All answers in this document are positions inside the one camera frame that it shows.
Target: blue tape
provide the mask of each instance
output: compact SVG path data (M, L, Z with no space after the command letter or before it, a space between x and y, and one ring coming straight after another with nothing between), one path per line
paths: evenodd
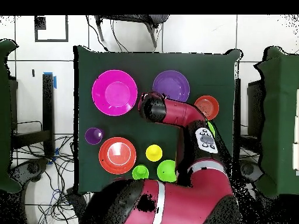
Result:
M56 148L55 149L55 152L54 152L55 155L59 155L59 148ZM52 157L52 161L48 162L48 165L52 165L53 162L55 162L57 159L57 157Z
M57 88L57 84L56 84L56 76L53 77L53 87L56 89Z
M53 75L53 72L44 72L44 75ZM56 76L53 76L53 87L57 88Z

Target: purple bowl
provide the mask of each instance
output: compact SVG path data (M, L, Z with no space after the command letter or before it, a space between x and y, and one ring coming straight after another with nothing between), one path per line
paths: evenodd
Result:
M98 128L90 128L85 133L85 140L87 143L96 145L98 144L103 138L103 131Z
M161 72L155 78L152 89L179 102L186 102L190 93L188 80L178 71Z

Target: yellow cup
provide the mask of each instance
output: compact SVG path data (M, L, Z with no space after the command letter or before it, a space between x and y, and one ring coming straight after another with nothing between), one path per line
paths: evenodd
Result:
M160 146L153 144L147 148L145 155L151 162L157 162L162 158L162 149Z

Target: orange plate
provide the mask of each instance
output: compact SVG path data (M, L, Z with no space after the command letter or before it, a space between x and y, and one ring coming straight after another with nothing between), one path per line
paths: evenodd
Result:
M219 112L218 101L209 95L199 97L194 104L208 120L214 119Z
M125 138L110 138L100 147L99 161L109 173L127 173L136 161L135 147Z

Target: small purple cup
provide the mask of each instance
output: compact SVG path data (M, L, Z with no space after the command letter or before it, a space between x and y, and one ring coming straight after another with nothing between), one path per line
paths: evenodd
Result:
M85 140L87 143L95 145L98 144L103 138L103 131L98 128L90 128L85 133Z

